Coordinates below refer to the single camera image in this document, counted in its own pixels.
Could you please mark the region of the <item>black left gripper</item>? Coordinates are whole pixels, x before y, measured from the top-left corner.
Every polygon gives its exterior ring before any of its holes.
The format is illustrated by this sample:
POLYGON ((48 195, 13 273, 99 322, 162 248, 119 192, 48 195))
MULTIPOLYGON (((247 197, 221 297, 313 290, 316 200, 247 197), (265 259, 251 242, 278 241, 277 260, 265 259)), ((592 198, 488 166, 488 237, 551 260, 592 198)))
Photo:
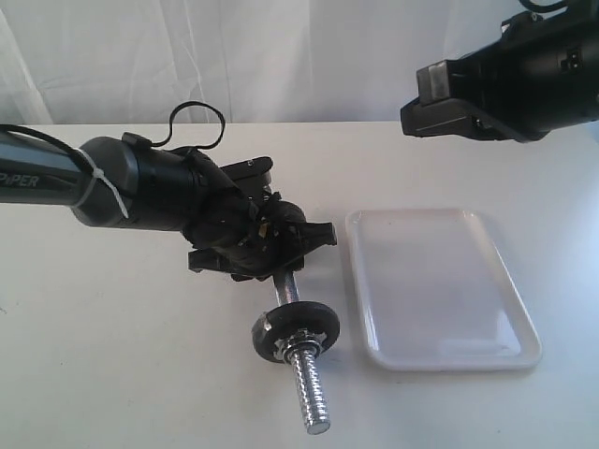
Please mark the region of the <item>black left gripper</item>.
POLYGON ((310 223, 303 210, 279 196, 270 196, 255 216, 220 219, 217 238, 206 232, 195 238, 188 268, 230 275, 236 282, 264 281, 282 270, 299 271, 305 257, 324 246, 335 246, 332 223, 310 223))

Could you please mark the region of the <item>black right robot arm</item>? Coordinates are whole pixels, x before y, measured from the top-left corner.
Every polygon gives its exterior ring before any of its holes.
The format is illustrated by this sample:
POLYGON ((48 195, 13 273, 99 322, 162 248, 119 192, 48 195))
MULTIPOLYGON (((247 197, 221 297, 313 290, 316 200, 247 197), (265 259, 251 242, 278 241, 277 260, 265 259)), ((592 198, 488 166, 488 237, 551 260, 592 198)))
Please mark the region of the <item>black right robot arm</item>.
POLYGON ((597 121, 597 2, 523 5, 495 42, 417 71, 406 136, 528 143, 597 121))

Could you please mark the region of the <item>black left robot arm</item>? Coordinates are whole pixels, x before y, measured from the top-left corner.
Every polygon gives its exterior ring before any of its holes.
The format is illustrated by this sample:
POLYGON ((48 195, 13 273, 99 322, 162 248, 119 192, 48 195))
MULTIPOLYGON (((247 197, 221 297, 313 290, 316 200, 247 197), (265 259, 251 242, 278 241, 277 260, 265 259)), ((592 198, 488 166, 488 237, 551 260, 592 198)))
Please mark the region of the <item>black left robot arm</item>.
POLYGON ((237 282, 303 268, 336 244, 334 226, 309 222, 270 188, 271 158, 219 166, 199 148, 159 150, 126 133, 79 147, 24 126, 1 128, 1 199, 64 206, 90 227, 168 231, 190 244, 194 272, 237 282))

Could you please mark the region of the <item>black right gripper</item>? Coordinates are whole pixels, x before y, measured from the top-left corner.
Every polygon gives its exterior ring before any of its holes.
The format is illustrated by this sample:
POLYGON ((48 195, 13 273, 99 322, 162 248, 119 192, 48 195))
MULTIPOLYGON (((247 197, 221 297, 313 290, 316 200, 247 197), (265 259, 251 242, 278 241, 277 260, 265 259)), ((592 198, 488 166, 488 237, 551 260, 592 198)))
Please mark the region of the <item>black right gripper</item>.
POLYGON ((559 55, 463 58, 452 96, 428 106, 417 97, 401 108, 402 131, 428 138, 537 141, 555 128, 549 99, 562 76, 559 55))

